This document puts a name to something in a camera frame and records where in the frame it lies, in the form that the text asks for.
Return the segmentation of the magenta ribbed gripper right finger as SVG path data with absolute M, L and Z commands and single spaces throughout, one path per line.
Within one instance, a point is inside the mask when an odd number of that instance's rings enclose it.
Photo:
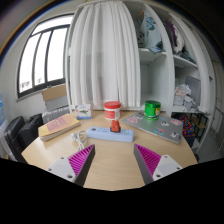
M 182 169 L 182 166 L 169 155 L 160 156 L 139 144 L 134 145 L 133 153 L 145 184 L 152 183 Z

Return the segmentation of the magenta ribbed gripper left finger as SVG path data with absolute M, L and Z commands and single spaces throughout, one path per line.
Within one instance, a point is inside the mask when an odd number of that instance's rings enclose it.
M 94 156 L 95 145 L 90 145 L 69 157 L 59 158 L 47 168 L 47 171 L 83 186 Z

